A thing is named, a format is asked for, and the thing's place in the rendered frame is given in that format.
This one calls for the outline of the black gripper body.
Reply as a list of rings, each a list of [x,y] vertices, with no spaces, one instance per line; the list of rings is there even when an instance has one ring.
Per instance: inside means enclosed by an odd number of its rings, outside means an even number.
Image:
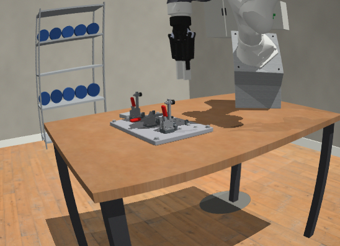
[[[170,26],[173,26],[172,32],[177,31],[177,40],[179,40],[178,31],[182,31],[182,39],[187,39],[187,29],[190,30],[189,26],[191,25],[191,17],[190,16],[173,16],[170,17]]]

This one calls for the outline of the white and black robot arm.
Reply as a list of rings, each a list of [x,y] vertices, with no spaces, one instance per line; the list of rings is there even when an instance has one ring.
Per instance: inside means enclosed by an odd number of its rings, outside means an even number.
[[[192,1],[211,0],[168,0],[168,15],[190,16]],[[273,27],[273,12],[278,0],[228,0],[228,2],[238,25],[237,57],[244,64],[262,68],[278,54],[277,47],[265,35]]]

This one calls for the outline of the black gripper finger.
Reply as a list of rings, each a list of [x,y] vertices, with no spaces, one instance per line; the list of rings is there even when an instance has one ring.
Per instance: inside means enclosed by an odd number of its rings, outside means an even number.
[[[168,34],[170,46],[171,46],[171,54],[172,59],[176,60],[176,76],[177,79],[183,79],[183,70],[182,70],[182,47],[181,42],[177,40],[177,31],[174,31],[174,34]],[[174,55],[175,54],[175,55]]]
[[[191,70],[190,70],[190,60],[194,59],[194,40],[195,40],[195,32],[191,32],[187,29],[187,39],[182,39],[182,31],[178,31],[179,41],[181,42],[182,47],[182,66],[183,66],[183,78],[184,80],[191,79]],[[187,47],[186,47],[187,44]]]

